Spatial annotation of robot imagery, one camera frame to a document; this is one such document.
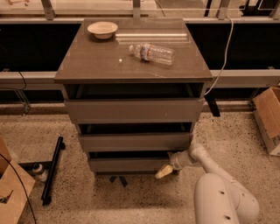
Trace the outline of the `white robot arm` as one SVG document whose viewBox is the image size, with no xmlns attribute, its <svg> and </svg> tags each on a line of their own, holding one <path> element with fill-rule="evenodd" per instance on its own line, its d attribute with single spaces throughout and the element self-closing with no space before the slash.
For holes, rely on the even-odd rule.
<svg viewBox="0 0 280 224">
<path fill-rule="evenodd" d="M 199 165 L 205 173 L 194 188 L 196 224 L 251 224 L 257 219 L 260 207 L 256 197 L 218 165 L 200 143 L 170 153 L 169 162 L 157 172 L 156 178 Z"/>
</svg>

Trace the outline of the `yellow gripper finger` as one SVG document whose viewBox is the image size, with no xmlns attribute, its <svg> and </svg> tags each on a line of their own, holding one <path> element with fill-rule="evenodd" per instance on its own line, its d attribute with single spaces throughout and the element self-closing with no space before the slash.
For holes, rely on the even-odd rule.
<svg viewBox="0 0 280 224">
<path fill-rule="evenodd" d="M 171 165 L 169 164 L 165 164 L 156 174 L 156 178 L 157 179 L 161 179 L 164 176 L 167 176 L 169 174 L 171 174 L 173 171 L 173 168 Z"/>
</svg>

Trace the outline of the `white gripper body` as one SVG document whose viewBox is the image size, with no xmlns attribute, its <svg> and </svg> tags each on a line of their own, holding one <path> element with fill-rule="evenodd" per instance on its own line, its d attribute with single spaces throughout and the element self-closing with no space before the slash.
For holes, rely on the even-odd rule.
<svg viewBox="0 0 280 224">
<path fill-rule="evenodd" d="M 182 170 L 187 166 L 200 166 L 200 163 L 195 161 L 187 150 L 178 151 L 175 153 L 169 152 L 169 164 L 176 170 Z"/>
</svg>

